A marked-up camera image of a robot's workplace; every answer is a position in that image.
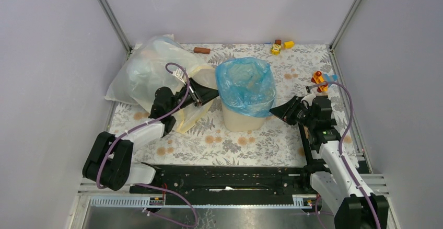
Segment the blue plastic trash bag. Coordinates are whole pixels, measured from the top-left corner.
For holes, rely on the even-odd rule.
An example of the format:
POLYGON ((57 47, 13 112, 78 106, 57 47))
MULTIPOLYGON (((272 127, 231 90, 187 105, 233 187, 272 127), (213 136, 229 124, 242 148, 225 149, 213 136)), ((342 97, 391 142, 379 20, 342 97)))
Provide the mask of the blue plastic trash bag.
POLYGON ((254 57, 229 59, 215 69, 224 106, 241 115, 266 118, 274 106, 276 84, 271 65, 254 57))

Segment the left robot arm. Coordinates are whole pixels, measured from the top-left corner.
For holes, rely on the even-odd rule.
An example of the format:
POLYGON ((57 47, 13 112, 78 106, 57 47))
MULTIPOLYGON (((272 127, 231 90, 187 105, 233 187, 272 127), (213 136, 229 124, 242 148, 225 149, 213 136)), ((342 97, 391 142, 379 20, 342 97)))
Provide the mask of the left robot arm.
POLYGON ((83 177, 95 182, 100 189, 117 191, 124 185, 142 184, 150 193, 159 191, 162 179, 156 175, 156 169, 145 163, 132 162, 133 152, 169 134, 177 122, 174 113, 188 106, 200 108, 218 95, 217 90, 203 86, 193 78, 177 93, 168 87, 157 89, 146 122, 119 136, 106 131, 97 135, 83 166, 83 177))

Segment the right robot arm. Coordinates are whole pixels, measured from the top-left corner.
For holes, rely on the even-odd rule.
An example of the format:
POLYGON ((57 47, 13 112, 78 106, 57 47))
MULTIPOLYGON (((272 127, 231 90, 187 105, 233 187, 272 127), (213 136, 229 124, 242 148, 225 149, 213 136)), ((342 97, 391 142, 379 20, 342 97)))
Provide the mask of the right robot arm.
POLYGON ((335 228, 387 228, 388 201, 350 164, 328 97, 295 96, 270 112, 288 125, 301 126, 309 147, 324 161, 308 169, 299 185, 306 193, 316 191, 329 206, 335 228))

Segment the large translucent white bag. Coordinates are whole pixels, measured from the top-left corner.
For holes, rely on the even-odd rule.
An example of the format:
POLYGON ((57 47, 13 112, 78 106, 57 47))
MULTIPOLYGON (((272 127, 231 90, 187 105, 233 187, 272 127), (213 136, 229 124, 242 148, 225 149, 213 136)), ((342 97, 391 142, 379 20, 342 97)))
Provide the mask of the large translucent white bag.
MULTIPOLYGON (((182 69, 199 84, 217 89, 215 69, 195 54, 187 51, 169 35, 156 36, 136 49, 110 84, 105 99, 129 105, 139 105, 150 114, 155 92, 168 87, 177 93, 184 84, 173 76, 182 69)), ((209 110, 212 101, 197 107, 185 107, 173 114, 173 129, 184 133, 209 110)))

